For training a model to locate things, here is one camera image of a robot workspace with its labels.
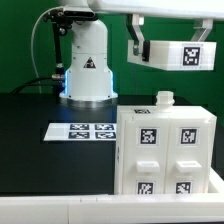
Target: green wall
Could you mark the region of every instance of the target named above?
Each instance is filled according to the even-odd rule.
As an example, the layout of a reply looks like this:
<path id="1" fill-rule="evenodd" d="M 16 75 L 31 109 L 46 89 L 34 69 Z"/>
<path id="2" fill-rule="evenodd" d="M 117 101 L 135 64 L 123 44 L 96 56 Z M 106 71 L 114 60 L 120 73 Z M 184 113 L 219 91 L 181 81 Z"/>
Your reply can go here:
<path id="1" fill-rule="evenodd" d="M 30 38 L 37 18 L 57 6 L 54 0 L 7 0 L 0 2 L 0 92 L 35 78 L 30 57 Z M 154 94 L 172 90 L 196 105 L 202 105 L 224 124 L 224 23 L 215 22 L 208 41 L 217 42 L 215 69 L 212 72 L 165 72 L 127 63 L 125 16 L 101 15 L 109 29 L 109 67 L 114 71 L 114 87 L 119 94 Z M 146 18 L 142 28 L 146 39 L 190 40 L 193 21 Z M 70 64 L 70 38 L 62 39 L 65 67 Z M 54 73 L 51 24 L 41 22 L 35 38 L 35 58 L 40 76 Z M 29 88 L 24 92 L 38 92 Z"/>

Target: warning label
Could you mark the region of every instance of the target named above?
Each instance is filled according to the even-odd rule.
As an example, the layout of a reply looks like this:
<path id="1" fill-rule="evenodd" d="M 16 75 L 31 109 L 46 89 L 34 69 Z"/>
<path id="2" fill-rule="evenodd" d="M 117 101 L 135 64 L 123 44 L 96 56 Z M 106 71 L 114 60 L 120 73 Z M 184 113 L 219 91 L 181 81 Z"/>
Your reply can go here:
<path id="1" fill-rule="evenodd" d="M 86 64 L 84 65 L 84 68 L 96 68 L 93 59 L 90 57 Z"/>

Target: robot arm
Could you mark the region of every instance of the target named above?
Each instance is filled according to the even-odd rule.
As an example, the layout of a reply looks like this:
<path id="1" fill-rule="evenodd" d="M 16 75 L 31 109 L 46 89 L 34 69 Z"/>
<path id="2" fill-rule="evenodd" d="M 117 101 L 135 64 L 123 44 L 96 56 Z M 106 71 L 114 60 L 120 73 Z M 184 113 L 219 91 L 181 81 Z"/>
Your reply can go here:
<path id="1" fill-rule="evenodd" d="M 221 1 L 222 0 L 59 0 L 59 3 L 64 6 L 64 12 L 70 15 L 79 14 L 78 10 L 81 10 L 83 15 L 86 13 L 90 16 L 91 13 L 93 13 L 93 15 L 94 13 L 118 13 L 128 15 L 128 30 L 133 38 L 133 41 L 129 41 L 128 43 L 128 62 L 163 70 L 213 70 L 216 50 L 215 43 L 203 43 L 200 46 L 197 44 L 196 48 L 199 49 L 200 52 L 198 52 L 198 55 L 200 55 L 196 58 L 198 62 L 196 65 L 198 66 L 193 65 L 193 67 L 188 66 L 188 64 L 187 66 L 183 66 L 182 62 L 185 56 L 183 44 L 185 47 L 191 48 L 190 45 L 193 46 L 195 44 L 193 42 L 203 42 L 206 40 L 212 30 L 213 20 L 224 19 Z M 145 41 L 139 27 L 144 24 L 144 16 L 195 19 L 196 23 L 194 28 L 196 32 L 191 39 L 190 45 L 186 41 L 185 43 Z"/>
<path id="2" fill-rule="evenodd" d="M 222 0 L 59 0 L 63 6 L 89 7 L 94 12 L 140 14 L 164 18 L 223 20 Z"/>
<path id="3" fill-rule="evenodd" d="M 113 73 L 107 66 L 107 30 L 96 21 L 97 13 L 128 16 L 127 27 L 133 39 L 128 41 L 130 63 L 172 71 L 213 70 L 216 43 L 203 41 L 212 29 L 213 20 L 224 20 L 223 0 L 58 1 L 62 5 L 59 19 L 65 17 L 74 22 L 72 64 L 66 73 L 65 91 L 60 95 L 66 101 L 92 105 L 117 97 L 113 92 Z M 140 29 L 144 16 L 197 19 L 199 26 L 191 41 L 149 41 Z M 59 33 L 63 25 L 62 21 L 57 27 Z"/>

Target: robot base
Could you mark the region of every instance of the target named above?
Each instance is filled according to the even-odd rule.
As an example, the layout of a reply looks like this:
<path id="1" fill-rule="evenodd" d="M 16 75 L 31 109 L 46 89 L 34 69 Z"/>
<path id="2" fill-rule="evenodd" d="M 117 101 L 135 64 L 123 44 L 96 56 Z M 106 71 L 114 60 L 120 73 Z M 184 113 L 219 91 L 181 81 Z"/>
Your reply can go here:
<path id="1" fill-rule="evenodd" d="M 80 101 L 68 98 L 59 98 L 61 104 L 73 106 L 77 108 L 100 108 L 117 104 L 117 97 L 102 101 Z"/>

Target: black tabletop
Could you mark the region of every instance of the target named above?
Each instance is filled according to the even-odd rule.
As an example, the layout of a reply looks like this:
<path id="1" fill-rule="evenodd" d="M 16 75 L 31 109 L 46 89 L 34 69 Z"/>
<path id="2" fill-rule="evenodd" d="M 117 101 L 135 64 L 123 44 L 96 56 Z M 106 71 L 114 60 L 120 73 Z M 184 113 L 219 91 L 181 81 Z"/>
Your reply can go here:
<path id="1" fill-rule="evenodd" d="M 118 104 L 152 105 L 153 96 Z M 176 105 L 187 105 L 176 99 Z M 0 196 L 113 194 L 115 141 L 46 142 L 51 122 L 116 123 L 117 106 L 78 109 L 49 94 L 0 94 Z"/>

